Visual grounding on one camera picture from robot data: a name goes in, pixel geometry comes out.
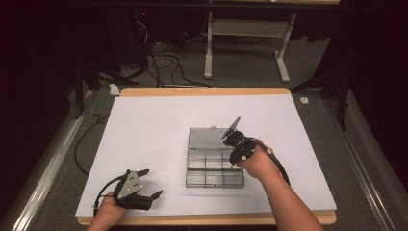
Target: person's left hand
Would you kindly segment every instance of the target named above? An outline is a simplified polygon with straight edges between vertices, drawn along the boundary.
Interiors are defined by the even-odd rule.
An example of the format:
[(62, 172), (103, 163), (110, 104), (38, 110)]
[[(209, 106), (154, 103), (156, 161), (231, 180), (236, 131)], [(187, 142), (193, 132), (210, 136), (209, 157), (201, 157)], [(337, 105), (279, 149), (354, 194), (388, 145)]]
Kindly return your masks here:
[(116, 204), (116, 201), (112, 197), (113, 193), (110, 192), (102, 200), (99, 206), (99, 211), (90, 223), (87, 231), (98, 230), (105, 231), (118, 224), (127, 212)]

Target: white paper sheet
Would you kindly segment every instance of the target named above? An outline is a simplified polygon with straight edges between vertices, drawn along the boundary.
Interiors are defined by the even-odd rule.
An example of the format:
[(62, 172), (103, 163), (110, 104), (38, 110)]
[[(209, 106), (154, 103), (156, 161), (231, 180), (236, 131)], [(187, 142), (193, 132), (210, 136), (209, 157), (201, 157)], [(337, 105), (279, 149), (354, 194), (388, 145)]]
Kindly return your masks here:
[(291, 95), (155, 96), (115, 100), (76, 216), (92, 217), (100, 190), (126, 169), (146, 168), (140, 194), (163, 193), (149, 211), (129, 210), (128, 217), (270, 212), (262, 186), (246, 172), (243, 189), (186, 188), (190, 128), (227, 128), (237, 116), (238, 130), (272, 147), (311, 210), (336, 210)]

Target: table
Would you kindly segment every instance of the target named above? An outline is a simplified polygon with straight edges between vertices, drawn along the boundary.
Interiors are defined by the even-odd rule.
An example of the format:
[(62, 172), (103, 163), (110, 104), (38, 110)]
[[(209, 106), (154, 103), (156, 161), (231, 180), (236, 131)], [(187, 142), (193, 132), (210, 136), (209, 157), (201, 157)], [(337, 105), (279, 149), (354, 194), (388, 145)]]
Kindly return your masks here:
[[(315, 5), (337, 5), (340, 0), (242, 0), (238, 2), (250, 2), (254, 4), (266, 3), (286, 3), (286, 4), (315, 4)], [(289, 83), (290, 78), (285, 66), (283, 56), (291, 36), (291, 32), (296, 19), (296, 13), (290, 13), (287, 22), (280, 21), (248, 21), (213, 19), (213, 12), (208, 12), (207, 30), (207, 50), (205, 57), (204, 78), (211, 79), (213, 76), (213, 35), (233, 35), (252, 37), (276, 37), (282, 38), (282, 46), (273, 55), (279, 69), (279, 74), (283, 83)]]
[[(369, 5), (349, 7), (347, 4), (338, 4), (340, 0), (278, 0), (273, 4), (270, 1), (263, 0), (237, 0), (237, 1), (209, 1), (209, 0), (191, 0), (191, 1), (168, 1), (159, 0), (155, 2), (149, 1), (81, 1), (81, 0), (62, 0), (61, 5), (69, 8), (89, 8), (89, 9), (141, 9), (141, 10), (162, 10), (167, 11), (197, 11), (197, 12), (213, 12), (213, 11), (227, 11), (227, 12), (242, 12), (246, 13), (290, 13), (293, 17), (297, 13), (332, 13), (336, 15), (364, 13), (372, 10)], [(290, 35), (291, 26), (287, 27), (286, 37)], [(279, 52), (275, 52), (275, 59), (279, 67), (283, 82), (289, 81), (289, 75), (287, 74), (285, 64), (283, 62), (283, 54), (286, 49), (286, 42), (282, 45), (282, 49)], [(206, 67), (205, 74), (211, 76), (211, 47), (208, 47), (206, 52)], [(81, 85), (77, 85), (77, 91), (82, 91)]]

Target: forearm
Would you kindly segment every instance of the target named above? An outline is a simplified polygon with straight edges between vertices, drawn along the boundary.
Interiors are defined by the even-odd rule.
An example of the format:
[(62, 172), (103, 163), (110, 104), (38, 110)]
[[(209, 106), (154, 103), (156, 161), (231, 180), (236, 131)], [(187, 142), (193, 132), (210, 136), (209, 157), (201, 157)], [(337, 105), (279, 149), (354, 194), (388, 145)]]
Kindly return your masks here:
[(260, 179), (279, 231), (324, 230), (315, 215), (278, 174)]

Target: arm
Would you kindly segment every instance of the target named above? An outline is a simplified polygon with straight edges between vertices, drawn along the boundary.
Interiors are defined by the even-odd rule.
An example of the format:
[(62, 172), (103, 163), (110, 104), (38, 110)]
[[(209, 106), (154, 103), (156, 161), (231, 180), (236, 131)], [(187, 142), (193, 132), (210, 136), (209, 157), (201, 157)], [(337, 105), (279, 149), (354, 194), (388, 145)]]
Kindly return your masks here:
[(252, 157), (238, 162), (237, 166), (245, 168), (252, 177), (261, 182), (279, 231), (324, 230), (261, 147), (256, 145)]
[(111, 227), (119, 223), (126, 214), (124, 209), (116, 204), (112, 193), (102, 200), (99, 211), (90, 223), (87, 231), (108, 231)]

